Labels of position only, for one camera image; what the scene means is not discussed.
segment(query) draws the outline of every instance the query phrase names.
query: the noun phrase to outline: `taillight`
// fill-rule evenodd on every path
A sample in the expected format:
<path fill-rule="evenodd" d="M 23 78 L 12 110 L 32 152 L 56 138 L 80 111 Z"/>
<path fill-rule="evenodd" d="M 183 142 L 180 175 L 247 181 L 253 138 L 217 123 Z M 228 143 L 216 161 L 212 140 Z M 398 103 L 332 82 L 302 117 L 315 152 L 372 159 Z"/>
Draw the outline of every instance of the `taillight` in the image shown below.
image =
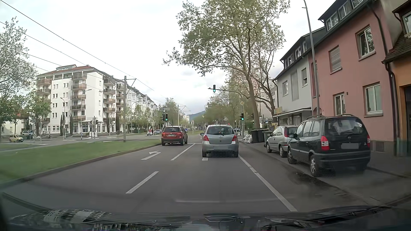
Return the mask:
<path fill-rule="evenodd" d="M 321 136 L 321 150 L 329 151 L 330 146 L 328 145 L 328 140 L 325 136 Z"/>
<path fill-rule="evenodd" d="M 367 134 L 367 147 L 369 148 L 371 144 L 371 139 L 369 138 L 369 135 Z"/>

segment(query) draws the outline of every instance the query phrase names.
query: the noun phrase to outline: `yellow car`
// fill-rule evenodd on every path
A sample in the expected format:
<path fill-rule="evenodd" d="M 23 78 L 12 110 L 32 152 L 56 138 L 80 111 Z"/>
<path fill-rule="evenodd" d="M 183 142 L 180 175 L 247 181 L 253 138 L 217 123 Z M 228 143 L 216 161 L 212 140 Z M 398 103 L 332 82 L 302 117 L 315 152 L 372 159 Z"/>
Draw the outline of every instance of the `yellow car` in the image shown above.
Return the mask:
<path fill-rule="evenodd" d="M 10 135 L 9 141 L 10 142 L 23 142 L 23 137 L 19 135 Z"/>

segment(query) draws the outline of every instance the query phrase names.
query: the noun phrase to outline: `red suv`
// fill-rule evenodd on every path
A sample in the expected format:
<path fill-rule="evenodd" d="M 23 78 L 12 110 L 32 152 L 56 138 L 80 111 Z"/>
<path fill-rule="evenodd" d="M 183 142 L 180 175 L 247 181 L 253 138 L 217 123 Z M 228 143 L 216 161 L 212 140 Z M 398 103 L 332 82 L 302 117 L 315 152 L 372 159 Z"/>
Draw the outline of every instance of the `red suv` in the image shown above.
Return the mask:
<path fill-rule="evenodd" d="M 165 146 L 166 143 L 179 143 L 184 145 L 188 142 L 188 135 L 182 126 L 169 126 L 165 127 L 161 134 L 161 145 Z"/>

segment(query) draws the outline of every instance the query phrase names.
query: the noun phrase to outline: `roof rail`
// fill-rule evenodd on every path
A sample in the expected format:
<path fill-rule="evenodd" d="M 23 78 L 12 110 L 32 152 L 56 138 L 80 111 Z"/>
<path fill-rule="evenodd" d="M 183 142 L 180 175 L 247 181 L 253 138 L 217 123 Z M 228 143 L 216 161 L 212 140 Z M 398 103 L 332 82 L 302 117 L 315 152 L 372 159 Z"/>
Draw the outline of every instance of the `roof rail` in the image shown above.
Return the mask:
<path fill-rule="evenodd" d="M 355 115 L 348 114 L 348 113 L 339 114 L 339 115 L 336 115 L 336 116 L 353 116 L 353 117 L 356 117 Z"/>
<path fill-rule="evenodd" d="M 314 117 L 325 117 L 324 115 L 312 115 L 312 116 L 309 116 L 309 117 L 307 117 L 307 120 L 308 119 L 311 119 L 311 118 L 314 118 Z"/>

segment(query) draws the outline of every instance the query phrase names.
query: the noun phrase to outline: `asphalt road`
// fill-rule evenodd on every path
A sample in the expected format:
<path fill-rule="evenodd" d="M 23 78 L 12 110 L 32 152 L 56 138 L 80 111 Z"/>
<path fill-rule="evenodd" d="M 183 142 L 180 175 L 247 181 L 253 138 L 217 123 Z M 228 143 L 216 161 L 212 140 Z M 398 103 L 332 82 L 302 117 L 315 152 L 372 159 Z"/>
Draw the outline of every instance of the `asphalt road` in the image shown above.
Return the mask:
<path fill-rule="evenodd" d="M 365 205 L 245 144 L 240 144 L 239 158 L 203 158 L 201 144 L 189 142 L 104 159 L 2 191 L 50 209 L 128 215 L 307 212 Z M 8 200 L 3 206 L 9 217 L 30 212 Z"/>

